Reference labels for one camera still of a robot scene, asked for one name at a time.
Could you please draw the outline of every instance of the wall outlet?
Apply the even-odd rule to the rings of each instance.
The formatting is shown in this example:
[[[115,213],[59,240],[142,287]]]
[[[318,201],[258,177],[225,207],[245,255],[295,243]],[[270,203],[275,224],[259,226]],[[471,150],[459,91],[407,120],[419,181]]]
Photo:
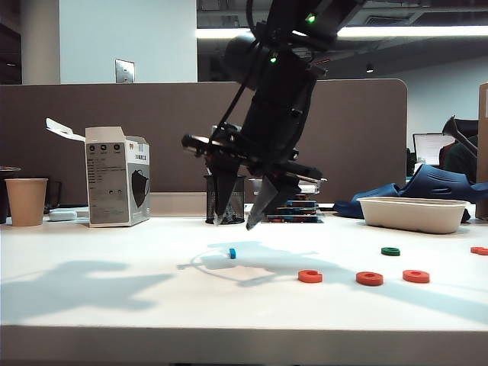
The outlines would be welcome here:
[[[136,67],[132,61],[115,59],[115,82],[117,84],[130,84],[134,82]]]

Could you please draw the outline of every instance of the green ring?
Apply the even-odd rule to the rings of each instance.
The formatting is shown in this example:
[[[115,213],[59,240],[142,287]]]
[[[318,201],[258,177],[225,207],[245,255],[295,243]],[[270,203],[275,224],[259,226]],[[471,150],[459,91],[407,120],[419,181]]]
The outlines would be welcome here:
[[[389,246],[385,246],[384,248],[381,248],[381,254],[397,256],[400,255],[400,250],[398,248],[391,248]]]

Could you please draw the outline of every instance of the orange ring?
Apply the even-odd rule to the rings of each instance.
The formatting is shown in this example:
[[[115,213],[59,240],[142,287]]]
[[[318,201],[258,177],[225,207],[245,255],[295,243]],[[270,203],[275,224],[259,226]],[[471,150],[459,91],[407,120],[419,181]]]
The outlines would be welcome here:
[[[301,271],[298,271],[298,279],[302,282],[307,282],[308,284],[315,284],[317,282],[322,282],[323,276],[314,269],[302,269]]]
[[[383,275],[374,272],[358,272],[356,281],[367,286],[379,286],[383,284]]]
[[[424,271],[408,269],[403,271],[403,279],[408,282],[416,282],[417,284],[426,284],[430,282],[430,275]]]
[[[478,251],[479,251],[480,249],[486,249],[486,248],[485,248],[485,247],[483,247],[483,246],[472,246],[472,247],[471,247],[471,252],[472,252],[472,253],[476,253],[476,254],[478,254]]]

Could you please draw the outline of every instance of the black pen holder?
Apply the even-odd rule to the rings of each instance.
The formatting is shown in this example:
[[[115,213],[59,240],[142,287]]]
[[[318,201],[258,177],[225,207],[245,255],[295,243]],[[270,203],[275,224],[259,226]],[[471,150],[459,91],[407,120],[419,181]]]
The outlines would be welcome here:
[[[212,175],[205,175],[207,179],[207,219],[206,223],[214,223],[215,212],[215,185]],[[222,225],[244,222],[244,175],[239,175],[230,196],[226,211],[223,215]]]

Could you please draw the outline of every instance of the white wall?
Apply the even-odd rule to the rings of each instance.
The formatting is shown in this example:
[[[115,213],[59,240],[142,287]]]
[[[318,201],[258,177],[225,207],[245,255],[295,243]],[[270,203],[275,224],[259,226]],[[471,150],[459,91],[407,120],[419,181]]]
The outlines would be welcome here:
[[[61,83],[115,81],[115,59],[136,82],[196,82],[195,0],[59,0]]]
[[[22,83],[59,84],[58,0],[22,0]]]
[[[413,151],[413,133],[441,132],[453,114],[465,119],[478,118],[480,84],[488,81],[488,57],[382,77],[398,78],[406,83],[406,143]]]

